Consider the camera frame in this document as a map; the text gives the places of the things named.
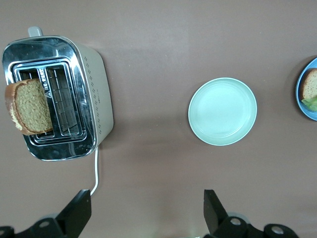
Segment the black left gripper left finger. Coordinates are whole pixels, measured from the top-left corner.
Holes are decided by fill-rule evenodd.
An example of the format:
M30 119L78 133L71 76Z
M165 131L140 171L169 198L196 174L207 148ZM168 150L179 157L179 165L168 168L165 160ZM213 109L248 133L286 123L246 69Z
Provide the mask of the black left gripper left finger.
M11 226L1 226L2 238L77 238L92 214L90 190L79 191L56 216L35 222L26 230L16 233Z

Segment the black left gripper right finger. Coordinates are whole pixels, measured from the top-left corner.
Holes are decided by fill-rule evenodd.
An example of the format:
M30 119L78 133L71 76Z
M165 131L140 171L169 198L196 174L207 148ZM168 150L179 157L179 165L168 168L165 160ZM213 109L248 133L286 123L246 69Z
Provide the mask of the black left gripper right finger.
M282 224L267 224L258 230L242 214L226 212L215 191L204 190L204 219L209 233L206 238L297 238Z

